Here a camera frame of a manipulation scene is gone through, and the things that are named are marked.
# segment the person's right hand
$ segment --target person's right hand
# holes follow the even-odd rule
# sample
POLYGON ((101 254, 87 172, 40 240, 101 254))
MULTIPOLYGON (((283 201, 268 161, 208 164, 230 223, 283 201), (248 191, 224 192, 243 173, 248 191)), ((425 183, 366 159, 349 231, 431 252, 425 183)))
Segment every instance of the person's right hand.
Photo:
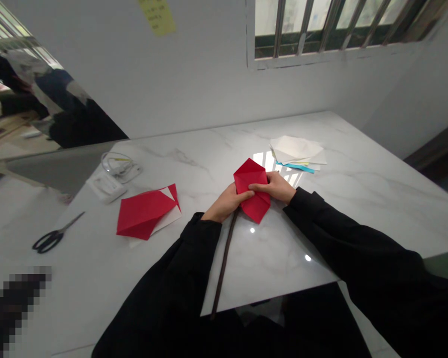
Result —
POLYGON ((269 184, 251 184, 249 190, 269 193, 271 197, 289 205, 296 190, 278 172, 267 172, 266 174, 269 184))

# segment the pixelated area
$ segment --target pixelated area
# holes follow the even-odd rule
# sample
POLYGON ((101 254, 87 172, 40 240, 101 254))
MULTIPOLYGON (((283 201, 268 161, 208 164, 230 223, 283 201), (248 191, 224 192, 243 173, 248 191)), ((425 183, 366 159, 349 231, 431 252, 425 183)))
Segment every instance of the pixelated area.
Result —
POLYGON ((0 357, 8 351, 15 335, 20 335, 22 322, 39 303, 46 283, 51 281, 50 267, 35 267, 33 273, 11 274, 0 289, 0 357))

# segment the black sleeve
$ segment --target black sleeve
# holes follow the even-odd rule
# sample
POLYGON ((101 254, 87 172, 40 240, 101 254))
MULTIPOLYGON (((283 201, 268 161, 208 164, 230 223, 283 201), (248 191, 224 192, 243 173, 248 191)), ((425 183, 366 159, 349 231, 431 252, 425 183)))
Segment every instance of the black sleeve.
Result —
POLYGON ((402 357, 448 357, 448 279, 419 254, 301 188, 284 212, 346 282, 350 297, 402 357))
POLYGON ((180 238, 143 276, 93 350, 92 357, 147 357, 175 352, 199 319, 222 224, 194 214, 180 238))

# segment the blue paper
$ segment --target blue paper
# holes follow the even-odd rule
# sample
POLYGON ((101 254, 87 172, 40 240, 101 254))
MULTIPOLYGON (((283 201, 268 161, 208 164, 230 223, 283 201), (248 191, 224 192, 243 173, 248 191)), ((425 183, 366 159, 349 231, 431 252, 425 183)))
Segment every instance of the blue paper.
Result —
POLYGON ((279 163, 279 162, 277 162, 277 164, 278 164, 278 165, 282 165, 283 167, 294 168, 294 169, 300 169, 300 170, 302 170, 302 171, 309 172, 309 173, 312 173, 312 174, 315 173, 315 170, 310 169, 310 168, 307 168, 307 167, 305 167, 305 166, 298 166, 298 165, 295 165, 295 164, 286 164, 286 165, 283 165, 282 163, 279 163))

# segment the white wall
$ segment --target white wall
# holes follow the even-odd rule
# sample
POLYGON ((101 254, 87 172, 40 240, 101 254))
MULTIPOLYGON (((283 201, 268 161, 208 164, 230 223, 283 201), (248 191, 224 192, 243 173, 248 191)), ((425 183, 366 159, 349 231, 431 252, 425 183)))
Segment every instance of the white wall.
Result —
POLYGON ((448 19, 363 132, 405 158, 448 127, 448 19))
POLYGON ((358 128, 418 52, 251 71, 244 0, 168 0, 152 33, 137 0, 3 0, 130 136, 333 110, 358 128))

